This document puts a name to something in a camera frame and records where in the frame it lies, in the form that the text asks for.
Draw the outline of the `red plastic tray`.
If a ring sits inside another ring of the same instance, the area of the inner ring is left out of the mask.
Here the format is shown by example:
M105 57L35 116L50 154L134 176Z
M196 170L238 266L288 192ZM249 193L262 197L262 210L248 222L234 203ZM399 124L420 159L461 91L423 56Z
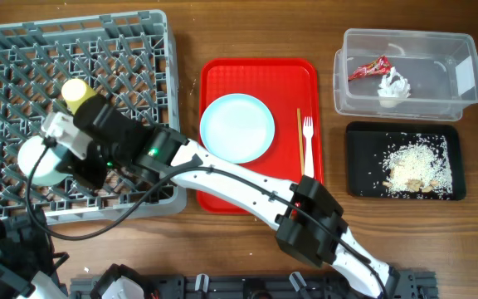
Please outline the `red plastic tray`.
M276 123L276 135L270 148L260 158L237 165L269 177L299 182L302 174L296 109L300 108L302 124L306 116L313 119L314 178L324 179L317 73L309 62L299 58L222 58L210 61L202 69L200 120L209 104L232 93L261 100Z

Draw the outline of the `red snack wrapper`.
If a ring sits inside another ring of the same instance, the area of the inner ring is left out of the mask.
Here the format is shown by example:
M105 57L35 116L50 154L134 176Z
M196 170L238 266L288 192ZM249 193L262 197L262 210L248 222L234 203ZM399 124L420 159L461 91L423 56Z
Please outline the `red snack wrapper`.
M378 57L368 64L359 66L348 77L348 81L364 78L366 76L382 76L387 75L393 68L392 63L384 55Z

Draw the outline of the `grey dishwasher rack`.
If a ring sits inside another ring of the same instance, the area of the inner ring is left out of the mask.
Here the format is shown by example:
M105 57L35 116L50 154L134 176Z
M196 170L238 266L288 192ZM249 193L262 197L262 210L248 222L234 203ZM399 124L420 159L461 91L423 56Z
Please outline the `grey dishwasher rack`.
M78 78L124 116L146 125L180 126L173 32L149 10L0 25L0 218L42 208L51 225L148 218L181 212L184 189L149 184L111 170L100 189L73 178L27 190L18 151L51 112L67 112L63 84Z

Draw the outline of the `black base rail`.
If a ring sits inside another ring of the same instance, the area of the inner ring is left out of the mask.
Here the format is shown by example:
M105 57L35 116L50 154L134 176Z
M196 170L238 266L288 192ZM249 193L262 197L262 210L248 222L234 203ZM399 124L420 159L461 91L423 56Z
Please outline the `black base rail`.
M390 291L392 298L438 299L437 278L434 272L404 270L398 286ZM196 285L195 277L151 276L159 298L361 298L350 289L349 283L335 272L321 276L304 276L299 291L286 276L209 277L206 286Z

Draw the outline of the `white napkin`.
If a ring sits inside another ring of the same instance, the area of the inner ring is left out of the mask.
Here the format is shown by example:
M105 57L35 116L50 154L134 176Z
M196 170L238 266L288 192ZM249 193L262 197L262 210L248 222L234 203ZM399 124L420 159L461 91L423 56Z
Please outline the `white napkin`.
M378 85L380 105L384 108L393 108L399 104L394 98L407 99L411 95L411 86L408 79L402 76L393 66L387 75L383 75Z

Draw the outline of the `light blue plate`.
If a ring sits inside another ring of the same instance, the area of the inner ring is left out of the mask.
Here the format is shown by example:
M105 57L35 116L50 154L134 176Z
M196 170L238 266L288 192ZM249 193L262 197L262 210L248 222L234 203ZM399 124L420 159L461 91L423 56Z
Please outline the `light blue plate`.
M199 135L211 154L244 164L260 158L270 148L276 123L261 100L232 93L217 98L204 110Z

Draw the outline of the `wooden chopstick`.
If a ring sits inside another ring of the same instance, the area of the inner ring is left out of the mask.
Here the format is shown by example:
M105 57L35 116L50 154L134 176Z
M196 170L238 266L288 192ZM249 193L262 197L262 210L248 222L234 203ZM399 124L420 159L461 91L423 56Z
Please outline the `wooden chopstick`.
M304 136L302 130L302 117L301 109L296 109L297 124L298 124L298 139L299 139L299 152L300 152L300 171L301 174L305 174L305 152L304 152Z

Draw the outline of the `white plastic fork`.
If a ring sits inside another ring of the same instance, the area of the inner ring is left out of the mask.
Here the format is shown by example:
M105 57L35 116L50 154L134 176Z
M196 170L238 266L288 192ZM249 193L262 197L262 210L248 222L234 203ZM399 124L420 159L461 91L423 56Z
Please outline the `white plastic fork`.
M313 148L312 148L312 137L314 135L314 124L311 116L306 116L304 118L303 136L305 137L305 165L304 173L306 176L314 178L315 176L315 167L314 167L314 158L313 158Z

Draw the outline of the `black waste tray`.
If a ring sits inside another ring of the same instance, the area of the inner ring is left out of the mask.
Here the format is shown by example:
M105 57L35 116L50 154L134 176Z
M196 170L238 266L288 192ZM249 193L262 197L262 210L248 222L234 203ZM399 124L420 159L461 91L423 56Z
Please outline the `black waste tray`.
M466 196L466 179L459 135L451 125L379 123L356 121L346 128L348 185L351 194L360 197L390 198L374 191L379 178L380 152L387 147L387 133L423 133L444 135L453 174L453 195L448 200L460 201Z

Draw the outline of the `rice and food scraps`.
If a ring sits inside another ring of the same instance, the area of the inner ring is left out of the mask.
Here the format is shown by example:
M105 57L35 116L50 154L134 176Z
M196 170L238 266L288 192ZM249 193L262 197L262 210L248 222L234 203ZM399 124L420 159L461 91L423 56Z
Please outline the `rice and food scraps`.
M398 199L445 199L453 195L453 174L444 135L387 133L380 152L380 195Z

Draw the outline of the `clear plastic bin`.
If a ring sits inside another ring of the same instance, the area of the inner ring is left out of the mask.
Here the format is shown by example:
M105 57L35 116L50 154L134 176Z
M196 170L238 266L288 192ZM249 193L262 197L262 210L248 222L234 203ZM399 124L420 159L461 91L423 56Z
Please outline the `clear plastic bin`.
M384 55L411 86L393 108L380 105L383 76L348 81L357 67ZM334 108L341 115L459 120L478 103L478 55L465 33L351 28L334 59Z

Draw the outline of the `green bowl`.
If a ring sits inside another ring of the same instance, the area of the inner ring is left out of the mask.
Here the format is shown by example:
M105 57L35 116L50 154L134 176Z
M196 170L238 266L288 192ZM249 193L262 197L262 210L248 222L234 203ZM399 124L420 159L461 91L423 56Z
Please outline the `green bowl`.
M46 146L43 138L39 135L27 140L18 151L17 163L19 169L29 177L33 166L39 160ZM52 186L63 181L68 174L56 170L56 166L62 161L52 149L49 149L41 159L37 170L32 178L32 183L38 186Z

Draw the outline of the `yellow cup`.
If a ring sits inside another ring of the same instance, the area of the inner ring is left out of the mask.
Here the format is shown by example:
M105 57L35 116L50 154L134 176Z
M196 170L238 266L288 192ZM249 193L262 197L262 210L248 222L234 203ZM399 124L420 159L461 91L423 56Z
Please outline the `yellow cup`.
M61 95L72 114L90 97L96 96L97 92L81 79L70 79L61 88Z

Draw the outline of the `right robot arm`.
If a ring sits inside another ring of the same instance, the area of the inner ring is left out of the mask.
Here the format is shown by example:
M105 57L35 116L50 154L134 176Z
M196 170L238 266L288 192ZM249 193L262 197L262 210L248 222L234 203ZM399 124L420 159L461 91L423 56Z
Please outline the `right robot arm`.
M316 179L302 176L295 183L219 159L174 129L126 117L103 96L57 116L49 132L100 171L120 167L153 186L171 182L223 199L275 230L280 250L294 259L329 264L367 297L394 296L393 269L355 240L343 208Z

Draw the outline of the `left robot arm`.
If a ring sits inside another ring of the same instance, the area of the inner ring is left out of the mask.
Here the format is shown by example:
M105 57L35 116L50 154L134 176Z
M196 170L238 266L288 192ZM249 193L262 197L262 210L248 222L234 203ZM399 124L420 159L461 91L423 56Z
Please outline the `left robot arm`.
M67 298L57 268L68 258L26 214L0 219L0 298Z

